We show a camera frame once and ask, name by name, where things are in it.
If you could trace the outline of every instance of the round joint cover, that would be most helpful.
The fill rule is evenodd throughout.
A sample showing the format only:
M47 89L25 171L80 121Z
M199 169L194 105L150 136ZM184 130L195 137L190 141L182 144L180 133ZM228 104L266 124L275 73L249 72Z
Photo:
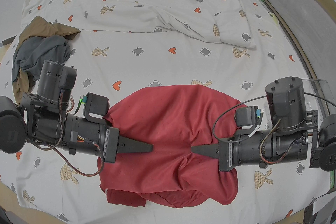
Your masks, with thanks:
M326 146L321 152L318 162L323 171L334 171L336 169L336 142Z
M14 115L0 117L0 150L13 154L23 148L26 142L26 128L22 119Z

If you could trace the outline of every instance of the black equipment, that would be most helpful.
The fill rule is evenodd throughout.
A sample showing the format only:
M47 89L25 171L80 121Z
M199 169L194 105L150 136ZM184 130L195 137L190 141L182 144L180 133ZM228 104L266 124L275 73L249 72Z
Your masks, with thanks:
M24 93L20 106L0 96L0 150L16 153L26 141L57 145L62 137L58 147L71 155L100 156L96 143L107 163L115 163L117 153L152 151L153 145L123 137L110 122L90 115L107 114L110 104L104 96L86 95L85 118L66 113L76 77L73 66L45 60L37 94ZM23 120L25 110L27 124Z
M318 111L306 111L305 92L300 78L275 80L266 86L265 91L273 128L257 131L251 136L258 121L258 107L238 108L235 118L237 126L252 125L252 128L238 129L233 137L219 138L218 144L192 146L192 152L219 159L220 171L230 171L239 165L266 168L278 161L306 159L308 134L313 133L309 167L335 170L336 114L325 118L318 133Z

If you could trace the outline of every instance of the folded blanket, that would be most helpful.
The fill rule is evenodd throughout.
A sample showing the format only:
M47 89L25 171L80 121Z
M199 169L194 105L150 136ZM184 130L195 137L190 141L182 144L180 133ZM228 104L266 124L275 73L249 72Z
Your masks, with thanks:
M240 0L30 0L22 27L34 16L84 30L155 34L176 30L211 43L253 48Z
M22 94L31 92L35 80L40 79L44 60L65 62L70 52L66 39L72 40L80 30L60 23L48 23L36 16L19 36L13 55L12 82L15 101L20 104Z
M238 188L237 172L218 171L218 159L191 152L212 144L212 124L240 103L201 85L147 87L110 108L104 118L120 135L153 144L149 153L117 154L100 173L109 203L145 206L146 200L170 207L196 206L212 198L231 203ZM232 136L237 125L231 110L216 126L219 137Z

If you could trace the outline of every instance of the bed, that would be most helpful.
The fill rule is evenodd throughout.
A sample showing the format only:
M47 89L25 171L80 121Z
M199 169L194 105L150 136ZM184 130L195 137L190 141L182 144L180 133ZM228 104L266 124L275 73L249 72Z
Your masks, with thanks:
M140 9L153 4L151 1L154 0L89 0L92 2L88 7L99 1L94 11L84 9L82 4L76 5L75 0L62 0L58 6L52 7L57 1L27 0L23 6L21 30L37 15L50 22L57 20L81 29L81 33L69 42L71 57L66 62L78 70L72 92L75 102L81 95L93 92L108 97L113 105L143 87L188 84L211 87L244 101L264 95L265 86L281 77L323 78L322 74L312 75L315 67L310 65L311 69L307 68L309 61L303 59L295 44L293 46L293 38L283 30L281 21L274 13L277 7L275 10L269 9L264 0L235 0L235 5L238 3L240 7L233 5L225 8L237 11L238 18L244 19L241 40L235 45L224 41L229 40L230 33L237 29L222 34L226 31L222 32L220 25L216 28L211 23L209 30L200 28L192 31L195 29L192 26L194 15L207 11L209 14L212 12L214 18L220 16L216 10L222 10L218 7L229 0L216 0L216 3L212 2L208 6L204 5L206 0L195 0L195 9L191 13L185 12L186 17L190 18L189 22L183 20L186 17L178 17L183 13L181 10L174 10L176 20L171 17L164 20L165 16L160 11L158 21L163 24L153 27L151 32L142 29L147 26L146 23L152 27L147 18L140 18L142 23L130 25L130 30L126 30L127 23L120 22L122 27L113 26L113 21L104 24L100 15L116 13L117 7L107 4L113 1L115 6L119 4L117 2L127 2L135 9ZM163 6L160 10L165 14L169 9L174 9L166 4ZM77 20L77 15L82 16L80 20ZM279 13L277 15L280 20L283 19ZM217 29L221 32L220 36L217 35ZM1 94L12 100L11 61L18 38L19 34L0 66ZM319 90L309 80L305 81L304 87L312 93ZM265 99L253 104L268 110ZM306 97L306 107L319 109L320 119L328 113L325 104L313 97ZM264 129L270 120L266 114L262 123ZM95 157L83 154L66 156L85 173L97 169ZM330 188L330 173L309 169L308 158L300 162L273 165L267 169L258 166L237 167L238 194L226 206L208 199L190 208L174 209L149 201L144 208L132 208L108 204L105 193L99 187L99 177L86 178L72 173L66 180L61 179L60 170L64 161L54 152L43 152L26 144L15 155L0 152L0 158L0 179L17 193L21 206L44 211L67 223L266 224L301 210ZM264 178L261 186L255 183L256 174L262 174Z

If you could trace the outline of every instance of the red cloth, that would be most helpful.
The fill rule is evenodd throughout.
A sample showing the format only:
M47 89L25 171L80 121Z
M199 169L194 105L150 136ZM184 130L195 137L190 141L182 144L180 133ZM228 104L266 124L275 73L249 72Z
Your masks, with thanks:
M136 207L149 200L175 208L208 198L231 203L237 195L237 171L219 172L218 159L192 153L191 146L218 143L212 125L238 103L202 85L177 85L146 87L111 107L104 118L120 135L153 144L153 151L120 153L116 163L105 164L100 187L107 190L108 202ZM217 136L233 136L234 113L217 123Z

